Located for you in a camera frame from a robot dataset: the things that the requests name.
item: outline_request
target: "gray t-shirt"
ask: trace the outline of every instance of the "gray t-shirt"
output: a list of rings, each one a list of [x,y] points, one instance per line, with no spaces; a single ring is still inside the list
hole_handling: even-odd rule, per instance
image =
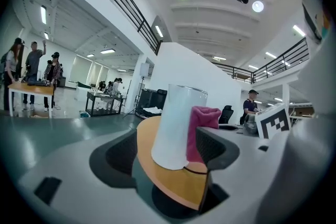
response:
[[[43,55],[42,50],[31,51],[26,60],[26,66],[31,66],[28,75],[37,74],[38,64],[40,63],[40,58]]]
[[[15,61],[14,53],[12,50],[10,50],[7,53],[7,57],[6,57],[6,71],[9,67],[12,72],[16,72],[16,65],[17,65],[17,61]]]

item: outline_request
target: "black pants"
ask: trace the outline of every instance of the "black pants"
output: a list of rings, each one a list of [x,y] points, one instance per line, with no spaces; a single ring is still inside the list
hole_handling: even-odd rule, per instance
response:
[[[55,90],[56,90],[56,84],[54,84],[54,94],[52,95],[51,97],[51,108],[54,107],[54,95],[55,95]],[[49,105],[48,105],[48,98],[47,97],[44,97],[44,107],[45,108],[48,108]]]
[[[31,76],[28,76],[27,78],[27,82],[29,81],[36,81],[37,80],[37,74],[33,74]],[[28,98],[28,95],[27,94],[24,94],[23,95],[23,104],[27,104],[27,98]],[[31,104],[34,104],[34,101],[35,101],[35,95],[30,95],[30,103]]]
[[[9,88],[8,86],[12,84],[12,80],[9,77],[7,71],[5,71],[4,74],[4,85],[5,85],[5,89],[4,89],[4,110],[9,111]],[[14,105],[14,93],[12,93],[12,104]]]

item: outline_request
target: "baseball cap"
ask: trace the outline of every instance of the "baseball cap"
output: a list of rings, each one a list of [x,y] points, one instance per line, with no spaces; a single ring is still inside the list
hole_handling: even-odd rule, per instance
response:
[[[20,39],[19,37],[15,38],[14,44],[23,44],[25,43],[24,41],[22,41],[22,39]]]
[[[51,57],[53,57],[53,58],[59,58],[59,53],[55,52],[53,55],[51,55]]]
[[[256,93],[256,94],[259,94],[259,92],[255,91],[255,90],[250,90],[248,93]]]

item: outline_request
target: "pink cloth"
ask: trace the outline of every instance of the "pink cloth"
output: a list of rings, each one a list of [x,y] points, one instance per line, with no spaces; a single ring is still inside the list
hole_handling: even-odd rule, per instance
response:
[[[203,163],[196,148],[196,128],[203,126],[218,129],[218,118],[221,114],[222,112],[219,109],[207,108],[205,106],[192,107],[187,141],[187,160],[189,162]]]

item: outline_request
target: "orange wooden surface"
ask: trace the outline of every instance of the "orange wooden surface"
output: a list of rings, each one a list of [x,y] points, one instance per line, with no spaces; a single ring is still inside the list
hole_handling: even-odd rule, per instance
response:
[[[167,196],[192,209],[201,203],[206,175],[186,169],[168,170],[152,159],[151,150],[160,124],[160,116],[142,121],[137,128],[138,159],[149,179]]]
[[[8,87],[13,90],[25,91],[25,92],[31,92],[31,93],[39,93],[39,94],[45,94],[45,95],[53,95],[54,93],[54,87],[28,86],[28,84],[21,83],[18,81],[12,83]]]

